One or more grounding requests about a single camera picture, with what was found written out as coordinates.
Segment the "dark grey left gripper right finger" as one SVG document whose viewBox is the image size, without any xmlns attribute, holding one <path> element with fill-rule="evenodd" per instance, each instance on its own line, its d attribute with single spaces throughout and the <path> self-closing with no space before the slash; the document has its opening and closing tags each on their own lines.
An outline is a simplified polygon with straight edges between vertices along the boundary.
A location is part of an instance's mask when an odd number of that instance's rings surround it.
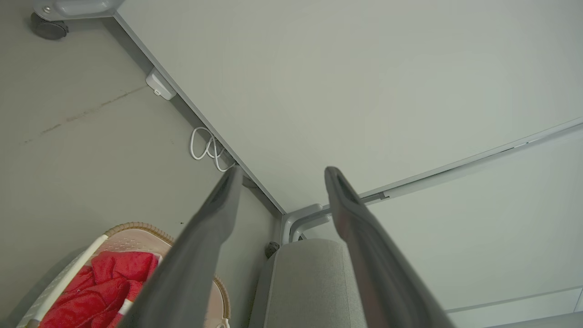
<svg viewBox="0 0 583 328">
<path fill-rule="evenodd" d="M 369 328 L 451 328 L 453 323 L 341 170 L 325 169 L 329 205 L 346 242 Z"/>
</svg>

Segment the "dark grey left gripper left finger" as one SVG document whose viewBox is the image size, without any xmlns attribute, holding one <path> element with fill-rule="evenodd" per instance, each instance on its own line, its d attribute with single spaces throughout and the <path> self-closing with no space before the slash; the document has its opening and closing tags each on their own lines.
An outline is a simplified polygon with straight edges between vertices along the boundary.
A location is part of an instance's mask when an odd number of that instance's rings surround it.
<svg viewBox="0 0 583 328">
<path fill-rule="evenodd" d="M 235 228 L 243 172 L 227 170 L 119 323 L 121 328 L 202 328 L 220 248 Z"/>
</svg>

